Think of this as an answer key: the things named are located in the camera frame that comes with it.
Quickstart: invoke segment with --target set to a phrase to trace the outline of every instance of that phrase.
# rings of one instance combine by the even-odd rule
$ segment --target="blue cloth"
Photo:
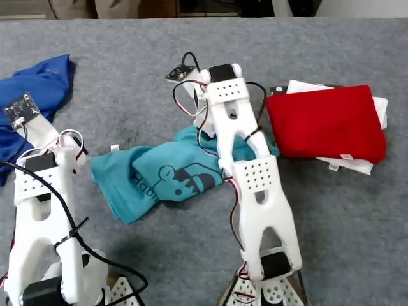
[[[217,153],[217,139],[202,139],[207,150]],[[279,150],[268,144],[272,154]],[[236,137],[234,160],[251,160],[253,151]],[[92,159],[92,176],[114,216],[131,223],[159,200],[183,201],[223,182],[218,158],[197,144],[197,129],[189,126],[173,142],[158,147],[134,147]]]
[[[0,80],[0,108],[28,92],[42,115],[51,121],[71,88],[72,67],[69,54],[65,54],[39,62],[31,68],[16,72],[11,78]],[[4,112],[0,111],[0,161],[9,159],[23,141],[24,139],[11,129]],[[31,148],[31,144],[27,143],[22,152]],[[8,166],[0,167],[0,186],[5,184],[6,175],[10,171]]]

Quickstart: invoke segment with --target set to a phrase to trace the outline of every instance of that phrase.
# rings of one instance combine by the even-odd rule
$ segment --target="gray felt mat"
[[[0,24],[0,77],[71,53],[73,98],[55,126],[80,130],[94,155],[113,143],[158,145],[190,124],[163,80],[187,50],[202,67],[238,62],[246,80],[264,86],[289,79],[370,84],[390,100],[387,158],[372,176],[335,173],[316,160],[280,159],[279,169],[314,305],[406,306],[407,33],[407,19],[6,22]],[[261,93],[251,88],[251,96],[257,109]],[[12,177],[0,197],[3,272],[13,231]],[[142,294],[147,305],[214,305],[240,264],[227,184],[184,203],[156,205],[130,226],[113,218],[89,167],[75,178],[75,200],[78,218],[91,218],[85,240],[149,278]]]

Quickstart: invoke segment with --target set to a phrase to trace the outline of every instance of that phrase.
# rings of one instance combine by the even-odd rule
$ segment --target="teal t-shirt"
[[[217,139],[201,138],[201,145],[217,153]],[[268,143],[273,155],[279,150]],[[235,138],[234,160],[255,155],[240,137]],[[116,218],[131,223],[157,201],[183,201],[223,182],[218,158],[197,143],[197,129],[189,126],[173,142],[157,147],[134,147],[92,159],[92,176]]]

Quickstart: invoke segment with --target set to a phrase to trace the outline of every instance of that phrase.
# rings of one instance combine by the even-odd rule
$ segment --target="cartoon print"
[[[215,187],[222,182],[219,171],[200,163],[189,164],[186,167],[175,169],[166,165],[159,169],[159,181],[153,189],[164,189],[169,192],[170,199],[184,200]]]

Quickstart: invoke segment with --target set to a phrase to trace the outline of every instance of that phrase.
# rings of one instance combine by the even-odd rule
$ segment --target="red cloth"
[[[277,146],[286,157],[385,158],[386,139],[367,85],[278,94],[266,102]]]

